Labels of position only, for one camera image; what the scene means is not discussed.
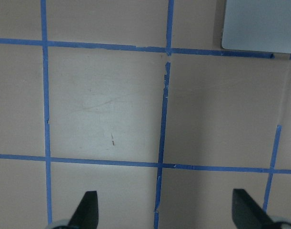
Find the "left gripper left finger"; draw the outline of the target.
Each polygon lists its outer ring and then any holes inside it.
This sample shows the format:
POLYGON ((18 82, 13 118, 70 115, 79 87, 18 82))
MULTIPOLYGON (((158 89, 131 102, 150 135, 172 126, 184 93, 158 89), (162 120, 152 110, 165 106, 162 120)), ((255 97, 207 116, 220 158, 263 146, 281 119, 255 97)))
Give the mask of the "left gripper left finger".
POLYGON ((97 191, 87 191, 69 220, 67 227, 70 229, 96 229, 98 223, 97 191))

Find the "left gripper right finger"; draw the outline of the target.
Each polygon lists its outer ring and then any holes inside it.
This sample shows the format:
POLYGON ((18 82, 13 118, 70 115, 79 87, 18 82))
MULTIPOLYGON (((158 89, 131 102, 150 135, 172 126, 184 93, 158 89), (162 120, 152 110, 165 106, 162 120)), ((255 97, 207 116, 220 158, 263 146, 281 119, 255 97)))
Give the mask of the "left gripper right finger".
POLYGON ((233 189, 231 217, 237 229, 265 229, 274 223, 245 189, 233 189))

